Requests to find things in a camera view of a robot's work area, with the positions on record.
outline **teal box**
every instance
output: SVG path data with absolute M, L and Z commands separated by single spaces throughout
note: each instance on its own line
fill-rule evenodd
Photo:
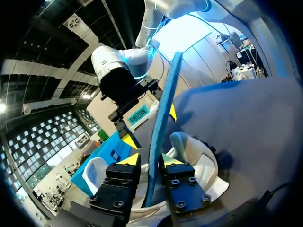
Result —
M 85 192 L 88 196 L 92 196 L 89 187 L 82 177 L 84 168 L 87 163 L 94 157 L 103 158 L 109 165 L 112 162 L 119 162 L 129 157 L 131 147 L 124 143 L 118 132 L 116 131 L 111 137 L 109 137 L 104 143 L 101 144 L 94 152 L 91 153 L 90 157 L 80 166 L 77 172 L 72 176 L 71 182 Z
M 133 113 L 127 120 L 133 126 L 150 112 L 146 105 L 143 105 L 139 110 Z

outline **table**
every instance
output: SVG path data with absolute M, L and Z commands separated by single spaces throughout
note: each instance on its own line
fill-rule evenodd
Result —
M 302 81 L 266 78 L 198 87 L 184 91 L 174 104 L 178 121 L 169 119 L 163 152 L 171 148 L 169 136 L 175 131 L 213 146 L 221 177 L 230 183 L 220 197 L 228 209 L 294 178 L 302 163 Z M 155 117 L 134 133 L 142 145 L 142 164 L 148 162 L 154 122 Z M 270 210 L 287 190 L 274 195 Z

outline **ceiling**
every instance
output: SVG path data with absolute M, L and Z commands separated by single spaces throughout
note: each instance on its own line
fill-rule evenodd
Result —
M 144 0 L 45 1 L 9 47 L 0 76 L 7 106 L 0 125 L 24 116 L 23 104 L 33 113 L 97 94 L 92 51 L 103 44 L 134 47 L 144 9 Z

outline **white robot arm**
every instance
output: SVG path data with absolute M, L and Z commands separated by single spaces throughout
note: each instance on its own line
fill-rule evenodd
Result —
M 210 7 L 209 0 L 145 0 L 143 22 L 136 40 L 138 49 L 118 51 L 101 46 L 93 52 L 91 60 L 98 82 L 116 68 L 124 68 L 135 79 L 143 79 L 153 60 L 153 49 L 159 47 L 159 44 L 150 45 L 149 39 L 158 30 L 163 16 L 176 19 L 194 11 L 206 12 Z

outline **blue cloth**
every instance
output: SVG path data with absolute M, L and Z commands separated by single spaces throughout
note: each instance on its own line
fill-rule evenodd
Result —
M 182 53 L 177 52 L 171 62 L 171 68 L 166 78 L 163 88 L 162 97 L 159 103 L 156 123 L 153 129 L 151 138 L 151 148 L 149 153 L 149 172 L 148 172 L 148 187 L 146 194 L 145 206 L 149 207 L 152 202 L 152 195 L 157 180 L 157 170 L 159 156 L 161 155 L 161 147 L 164 141 L 167 121 L 172 100 L 177 87 L 178 76 L 181 68 Z

